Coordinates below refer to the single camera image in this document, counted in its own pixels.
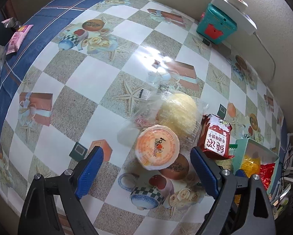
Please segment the dark red biscuit packet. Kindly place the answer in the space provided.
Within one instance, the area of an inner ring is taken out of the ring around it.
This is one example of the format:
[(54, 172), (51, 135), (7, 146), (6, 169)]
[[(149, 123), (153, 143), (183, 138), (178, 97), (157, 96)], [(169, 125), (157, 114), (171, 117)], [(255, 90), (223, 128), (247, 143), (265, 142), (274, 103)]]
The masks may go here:
[(229, 154), (231, 125), (220, 117), (208, 114), (202, 118), (202, 130), (197, 146), (213, 160), (229, 160), (234, 158)]

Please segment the orange jelly cup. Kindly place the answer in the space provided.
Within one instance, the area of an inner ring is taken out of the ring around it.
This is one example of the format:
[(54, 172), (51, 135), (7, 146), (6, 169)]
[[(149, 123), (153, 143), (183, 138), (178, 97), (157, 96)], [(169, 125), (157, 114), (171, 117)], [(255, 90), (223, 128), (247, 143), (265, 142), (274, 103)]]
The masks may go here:
[(154, 125), (137, 137), (135, 156), (143, 168), (162, 170), (176, 161), (179, 147), (179, 139), (169, 127)]

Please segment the yellow cake snack packet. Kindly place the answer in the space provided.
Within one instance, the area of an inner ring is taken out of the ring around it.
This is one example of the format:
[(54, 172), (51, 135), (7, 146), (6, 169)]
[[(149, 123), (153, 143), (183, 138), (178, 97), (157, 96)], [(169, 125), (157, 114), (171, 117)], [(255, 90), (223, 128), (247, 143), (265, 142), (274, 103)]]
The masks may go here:
[(249, 178), (253, 174), (260, 174), (260, 158), (251, 158), (247, 154), (244, 155), (240, 169), (243, 170)]

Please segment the teal cube toy box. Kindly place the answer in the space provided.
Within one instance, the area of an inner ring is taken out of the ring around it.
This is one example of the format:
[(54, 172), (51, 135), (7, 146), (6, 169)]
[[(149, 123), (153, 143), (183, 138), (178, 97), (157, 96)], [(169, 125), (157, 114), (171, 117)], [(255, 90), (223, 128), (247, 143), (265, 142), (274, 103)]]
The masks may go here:
[(214, 44), (220, 44), (228, 36), (236, 32), (237, 24), (226, 13), (208, 4), (206, 11), (201, 15), (197, 26), (197, 33), (203, 35)]

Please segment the red orange snack packet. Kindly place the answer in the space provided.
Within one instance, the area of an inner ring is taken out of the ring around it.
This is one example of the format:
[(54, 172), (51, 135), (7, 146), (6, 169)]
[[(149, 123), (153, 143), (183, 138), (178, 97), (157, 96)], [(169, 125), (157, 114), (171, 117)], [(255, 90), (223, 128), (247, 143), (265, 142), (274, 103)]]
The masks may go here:
[(274, 173), (275, 164), (261, 164), (260, 165), (260, 179), (264, 185), (265, 190), (267, 190), (271, 184), (271, 178)]

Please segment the silver crumpled wrapper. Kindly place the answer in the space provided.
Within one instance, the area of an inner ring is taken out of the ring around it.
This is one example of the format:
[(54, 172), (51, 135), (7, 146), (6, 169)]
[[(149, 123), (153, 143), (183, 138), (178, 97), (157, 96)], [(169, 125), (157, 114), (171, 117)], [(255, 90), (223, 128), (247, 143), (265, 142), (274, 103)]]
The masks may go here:
[(5, 28), (14, 28), (19, 29), (22, 25), (21, 23), (14, 17), (5, 19), (1, 22)]

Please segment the white power strip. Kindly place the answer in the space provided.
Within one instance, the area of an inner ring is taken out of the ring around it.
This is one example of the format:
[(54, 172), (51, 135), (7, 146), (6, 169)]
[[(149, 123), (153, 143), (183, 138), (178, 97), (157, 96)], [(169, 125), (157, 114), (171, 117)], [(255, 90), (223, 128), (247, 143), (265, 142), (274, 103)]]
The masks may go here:
[(257, 31), (257, 26), (253, 20), (229, 3), (228, 0), (212, 0), (211, 3), (230, 17), (237, 24), (237, 27), (243, 29), (248, 35), (252, 35)]

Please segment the checkered picture tablecloth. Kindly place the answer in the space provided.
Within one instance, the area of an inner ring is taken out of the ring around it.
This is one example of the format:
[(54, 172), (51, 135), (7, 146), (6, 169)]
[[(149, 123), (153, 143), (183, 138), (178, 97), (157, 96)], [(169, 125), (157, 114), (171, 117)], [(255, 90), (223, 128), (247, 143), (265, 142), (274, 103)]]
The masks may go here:
[(135, 158), (131, 116), (164, 77), (224, 115), (230, 141), (279, 152), (283, 114), (256, 71), (197, 22), (151, 0), (53, 0), (35, 13), (0, 86), (0, 196), (20, 214), (35, 174), (76, 165), (101, 139), (112, 148), (81, 200), (99, 234), (195, 234), (214, 200), (185, 161), (157, 172)]

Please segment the clear bagged pale bread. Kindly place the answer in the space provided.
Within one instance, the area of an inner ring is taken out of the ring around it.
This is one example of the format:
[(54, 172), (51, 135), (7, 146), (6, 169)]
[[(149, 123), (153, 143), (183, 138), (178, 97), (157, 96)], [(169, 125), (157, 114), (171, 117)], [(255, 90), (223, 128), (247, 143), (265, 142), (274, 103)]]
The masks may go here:
[(166, 89), (149, 92), (137, 110), (124, 122), (117, 134), (119, 143), (134, 143), (142, 130), (162, 125), (178, 137), (181, 150), (196, 146), (201, 133), (201, 120), (208, 104), (198, 97), (181, 91)]

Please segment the round cracker clear packet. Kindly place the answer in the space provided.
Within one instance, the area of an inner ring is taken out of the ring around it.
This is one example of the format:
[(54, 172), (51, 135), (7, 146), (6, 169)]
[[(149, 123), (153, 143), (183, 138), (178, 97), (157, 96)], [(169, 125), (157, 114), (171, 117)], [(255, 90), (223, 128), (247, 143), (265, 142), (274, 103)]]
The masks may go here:
[[(229, 145), (229, 152), (234, 153), (237, 149), (237, 144), (230, 144)], [(233, 158), (226, 159), (226, 160), (215, 160), (215, 163), (222, 167), (223, 169), (228, 169), (230, 172), (234, 171), (233, 168)]]

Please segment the small pink candy packet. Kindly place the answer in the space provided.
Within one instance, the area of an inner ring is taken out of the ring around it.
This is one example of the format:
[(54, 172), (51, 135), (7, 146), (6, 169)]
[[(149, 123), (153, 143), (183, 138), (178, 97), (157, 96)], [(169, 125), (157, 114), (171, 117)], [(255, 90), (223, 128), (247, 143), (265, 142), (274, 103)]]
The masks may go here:
[(18, 52), (25, 37), (27, 36), (28, 32), (33, 27), (34, 27), (33, 24), (23, 25), (13, 34), (8, 44), (8, 48), (6, 52), (7, 55)]

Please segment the mint green shallow box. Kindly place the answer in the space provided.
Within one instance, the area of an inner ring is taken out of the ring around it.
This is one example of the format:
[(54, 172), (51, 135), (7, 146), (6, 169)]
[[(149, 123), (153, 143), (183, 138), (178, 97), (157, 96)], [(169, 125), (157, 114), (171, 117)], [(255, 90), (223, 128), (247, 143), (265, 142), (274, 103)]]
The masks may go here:
[(278, 155), (252, 139), (237, 139), (235, 143), (237, 148), (232, 151), (234, 173), (242, 169), (247, 177), (252, 172), (258, 174), (270, 194), (277, 173)]

